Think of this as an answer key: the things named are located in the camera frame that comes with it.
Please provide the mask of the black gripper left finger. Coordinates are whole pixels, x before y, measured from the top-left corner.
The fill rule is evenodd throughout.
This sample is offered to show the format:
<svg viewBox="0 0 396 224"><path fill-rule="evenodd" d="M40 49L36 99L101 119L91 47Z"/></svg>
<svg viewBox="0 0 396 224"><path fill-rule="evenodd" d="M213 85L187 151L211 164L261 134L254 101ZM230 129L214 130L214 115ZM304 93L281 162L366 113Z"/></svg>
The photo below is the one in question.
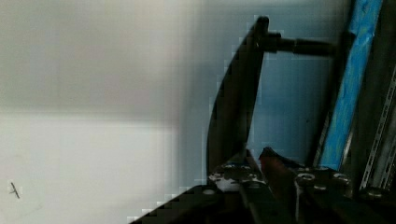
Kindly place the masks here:
<svg viewBox="0 0 396 224"><path fill-rule="evenodd" d="M262 171L249 149L236 153L207 176L207 184L222 192L236 192L245 182L265 183Z"/></svg>

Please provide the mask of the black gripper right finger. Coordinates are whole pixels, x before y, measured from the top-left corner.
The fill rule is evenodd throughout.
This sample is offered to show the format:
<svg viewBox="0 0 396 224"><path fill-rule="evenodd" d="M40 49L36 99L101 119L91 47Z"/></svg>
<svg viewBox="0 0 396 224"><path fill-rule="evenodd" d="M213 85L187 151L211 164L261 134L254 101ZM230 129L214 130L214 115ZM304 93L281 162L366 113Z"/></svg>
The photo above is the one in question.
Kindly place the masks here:
<svg viewBox="0 0 396 224"><path fill-rule="evenodd" d="M351 181L344 174L328 167L305 167L295 161L282 157L270 147L265 147L259 156L261 170L265 181L275 198L285 205L295 205L297 188L295 179L298 175L311 175L314 183L334 187L344 196L351 196Z"/></svg>

